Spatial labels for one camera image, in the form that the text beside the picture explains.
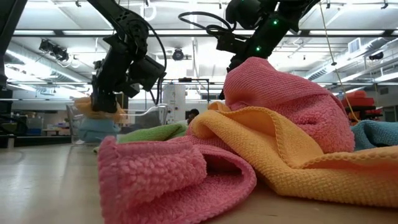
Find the blue towel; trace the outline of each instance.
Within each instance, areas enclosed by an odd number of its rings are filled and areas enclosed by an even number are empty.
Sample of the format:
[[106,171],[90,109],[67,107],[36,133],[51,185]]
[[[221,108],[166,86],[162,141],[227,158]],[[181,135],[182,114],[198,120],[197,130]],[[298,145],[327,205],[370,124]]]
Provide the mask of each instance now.
[[120,131],[112,119],[85,118],[78,129],[79,139],[84,142],[101,142],[106,136],[116,136]]
[[364,120],[351,130],[355,135],[355,151],[398,146],[398,123]]

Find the person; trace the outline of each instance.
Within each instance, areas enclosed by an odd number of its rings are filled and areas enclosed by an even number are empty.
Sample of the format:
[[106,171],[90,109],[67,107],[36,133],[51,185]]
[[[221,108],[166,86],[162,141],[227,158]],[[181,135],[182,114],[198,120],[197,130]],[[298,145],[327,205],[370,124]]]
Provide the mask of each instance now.
[[189,111],[187,123],[190,124],[191,121],[199,115],[199,111],[197,109],[192,109]]
[[198,109],[192,109],[192,110],[190,110],[188,112],[188,119],[183,120],[183,121],[178,121],[177,124],[186,124],[186,125],[188,125],[198,115],[199,115]]

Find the air duct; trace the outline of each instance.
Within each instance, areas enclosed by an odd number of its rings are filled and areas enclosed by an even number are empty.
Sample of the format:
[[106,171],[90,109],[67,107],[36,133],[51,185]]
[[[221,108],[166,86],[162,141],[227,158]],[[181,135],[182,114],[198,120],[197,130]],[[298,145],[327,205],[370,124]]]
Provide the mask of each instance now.
[[[19,54],[22,55],[24,57],[30,58],[32,60],[37,60],[39,58],[39,56],[36,53],[33,53],[30,50],[27,50],[23,47],[21,47],[20,45],[17,45],[13,42],[10,42],[8,49],[11,52],[14,52],[15,54]],[[48,68],[51,68],[53,71],[57,72],[58,74],[67,77],[75,82],[89,82],[90,79],[80,75],[76,72],[73,72],[67,68],[63,68],[62,66],[58,65],[57,63],[52,62],[51,60],[47,59],[47,58],[42,58],[40,59],[40,63]]]
[[335,66],[332,65],[333,63],[332,59],[329,59],[325,63],[323,63],[322,66],[315,67],[310,71],[308,71],[305,75],[305,78],[309,80],[314,80],[321,76],[327,75],[331,72],[334,72],[335,69],[343,68],[344,66],[347,66],[362,57],[367,57],[378,50],[386,49],[391,44],[397,44],[396,40],[397,39],[393,37],[388,37],[388,38],[378,37],[376,39],[371,39],[371,40],[367,38],[356,39],[354,41],[357,42],[353,41],[350,44],[357,45],[358,46],[357,50],[353,50],[353,48],[350,47],[349,44],[347,50],[337,55],[334,55],[336,62]]

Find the white machine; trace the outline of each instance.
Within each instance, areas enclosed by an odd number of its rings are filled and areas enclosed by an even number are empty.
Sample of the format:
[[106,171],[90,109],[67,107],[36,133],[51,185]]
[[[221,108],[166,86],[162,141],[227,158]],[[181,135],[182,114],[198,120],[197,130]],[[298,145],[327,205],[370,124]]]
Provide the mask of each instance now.
[[167,123],[185,120],[185,85],[169,83],[163,91],[164,103],[169,107]]

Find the plastic container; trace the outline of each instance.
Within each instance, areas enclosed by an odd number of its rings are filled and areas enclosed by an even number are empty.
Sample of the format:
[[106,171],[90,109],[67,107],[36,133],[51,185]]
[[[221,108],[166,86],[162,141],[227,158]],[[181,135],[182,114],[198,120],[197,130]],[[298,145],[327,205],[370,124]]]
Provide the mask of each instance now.
[[70,135],[72,144],[100,144],[105,136],[120,136],[138,129],[153,128],[166,124],[168,106],[159,104],[148,110],[125,110],[118,122],[113,120],[114,114],[105,114],[105,119],[90,119],[81,114],[75,105],[67,105]]

